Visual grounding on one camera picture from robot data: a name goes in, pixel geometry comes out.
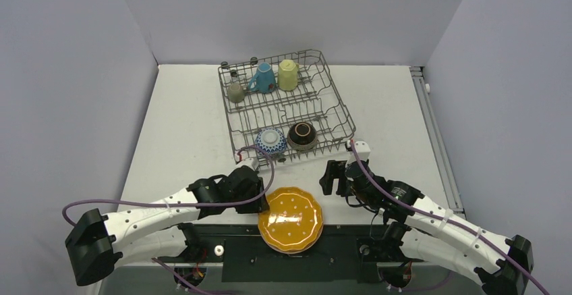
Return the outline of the orange patterned small bowl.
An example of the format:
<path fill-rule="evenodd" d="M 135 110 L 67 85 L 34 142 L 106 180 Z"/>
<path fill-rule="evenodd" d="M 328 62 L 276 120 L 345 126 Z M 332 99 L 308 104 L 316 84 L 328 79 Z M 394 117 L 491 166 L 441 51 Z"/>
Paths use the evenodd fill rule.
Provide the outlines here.
<path fill-rule="evenodd" d="M 254 145 L 257 147 L 256 153 L 263 156 L 263 151 L 271 157 L 282 157 L 287 150 L 287 138 L 282 131 L 276 128 L 266 128 L 260 131 Z"/>

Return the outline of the small grey-green mug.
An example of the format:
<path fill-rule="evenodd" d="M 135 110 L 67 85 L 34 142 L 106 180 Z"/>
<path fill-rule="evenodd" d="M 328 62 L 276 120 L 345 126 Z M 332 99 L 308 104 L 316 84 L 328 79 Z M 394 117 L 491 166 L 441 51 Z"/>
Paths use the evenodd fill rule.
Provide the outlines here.
<path fill-rule="evenodd" d="M 246 97 L 246 89 L 239 83 L 232 83 L 227 88 L 227 97 L 232 103 L 240 103 Z"/>

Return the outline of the pale yellow mug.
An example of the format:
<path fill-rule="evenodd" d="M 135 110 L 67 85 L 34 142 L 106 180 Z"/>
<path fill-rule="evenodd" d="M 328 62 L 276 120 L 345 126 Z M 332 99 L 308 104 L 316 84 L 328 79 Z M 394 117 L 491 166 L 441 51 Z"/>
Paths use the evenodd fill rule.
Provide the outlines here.
<path fill-rule="evenodd" d="M 281 90 L 292 91 L 298 85 L 299 64 L 292 59 L 284 59 L 278 68 L 277 84 Z"/>

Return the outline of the dark patterned cream bowl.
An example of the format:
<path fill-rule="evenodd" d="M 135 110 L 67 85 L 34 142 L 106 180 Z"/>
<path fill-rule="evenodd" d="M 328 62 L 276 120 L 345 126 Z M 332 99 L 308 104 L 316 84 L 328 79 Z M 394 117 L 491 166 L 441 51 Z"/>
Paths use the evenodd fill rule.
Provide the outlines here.
<path fill-rule="evenodd" d="M 296 151 L 309 151 L 318 144 L 317 130 L 310 122 L 298 122 L 287 133 L 288 145 Z"/>

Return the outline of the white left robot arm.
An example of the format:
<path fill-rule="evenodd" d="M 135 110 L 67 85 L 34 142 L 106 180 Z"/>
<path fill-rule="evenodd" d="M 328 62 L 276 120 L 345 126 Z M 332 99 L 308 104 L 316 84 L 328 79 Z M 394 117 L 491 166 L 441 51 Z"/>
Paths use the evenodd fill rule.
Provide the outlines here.
<path fill-rule="evenodd" d="M 263 184 L 255 169 L 238 165 L 227 175 L 200 178 L 142 207 L 105 214 L 99 209 L 85 212 L 65 240 L 76 284 L 94 284 L 118 267 L 151 258 L 197 259 L 201 242 L 187 227 L 227 208 L 239 214 L 267 210 Z"/>

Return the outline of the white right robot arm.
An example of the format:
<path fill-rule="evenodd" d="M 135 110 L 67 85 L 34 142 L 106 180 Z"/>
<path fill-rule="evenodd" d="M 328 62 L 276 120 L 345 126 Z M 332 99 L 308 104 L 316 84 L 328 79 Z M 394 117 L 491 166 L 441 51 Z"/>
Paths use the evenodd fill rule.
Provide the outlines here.
<path fill-rule="evenodd" d="M 366 161 L 326 163 L 319 184 L 325 195 L 338 183 L 339 196 L 354 196 L 361 207 L 382 216 L 382 254 L 418 259 L 462 275 L 486 294 L 523 294 L 532 280 L 531 242 L 478 227 L 404 182 L 374 175 Z"/>

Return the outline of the grey wire dish rack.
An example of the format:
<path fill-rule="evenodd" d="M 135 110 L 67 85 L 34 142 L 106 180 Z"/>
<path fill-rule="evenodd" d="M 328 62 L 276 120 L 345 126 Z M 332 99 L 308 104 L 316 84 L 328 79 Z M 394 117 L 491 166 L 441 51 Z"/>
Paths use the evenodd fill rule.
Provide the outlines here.
<path fill-rule="evenodd" d="M 227 89 L 232 84 L 246 87 L 261 63 L 269 63 L 276 72 L 279 63 L 285 59 L 299 64 L 299 83 L 294 90 L 247 92 L 239 103 L 229 100 Z M 233 152 L 253 145 L 258 133 L 264 129 L 275 128 L 287 134 L 299 122 L 314 126 L 316 146 L 307 151 L 288 146 L 283 152 L 273 154 L 273 160 L 294 162 L 328 155 L 342 149 L 345 141 L 354 137 L 354 120 L 341 98 L 322 51 L 306 49 L 269 57 L 251 57 L 239 63 L 224 61 L 217 71 Z"/>

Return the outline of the yellow polka dot plate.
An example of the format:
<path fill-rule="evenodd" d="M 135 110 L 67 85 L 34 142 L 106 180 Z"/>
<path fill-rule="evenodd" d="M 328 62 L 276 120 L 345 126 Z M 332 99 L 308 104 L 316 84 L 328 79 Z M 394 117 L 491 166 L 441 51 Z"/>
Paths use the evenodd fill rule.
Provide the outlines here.
<path fill-rule="evenodd" d="M 322 207 L 312 194 L 298 187 L 282 187 L 266 199 L 269 210 L 258 215 L 258 229 L 270 248 L 297 254 L 318 241 L 324 218 Z"/>

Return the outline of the blue mug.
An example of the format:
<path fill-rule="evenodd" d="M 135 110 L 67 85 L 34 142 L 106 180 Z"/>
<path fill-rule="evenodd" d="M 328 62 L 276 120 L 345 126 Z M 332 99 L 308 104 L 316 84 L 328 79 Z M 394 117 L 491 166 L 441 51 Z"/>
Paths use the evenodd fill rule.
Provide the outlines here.
<path fill-rule="evenodd" d="M 277 81 L 272 66 L 263 62 L 258 65 L 256 72 L 247 84 L 250 92 L 272 93 L 277 87 Z"/>

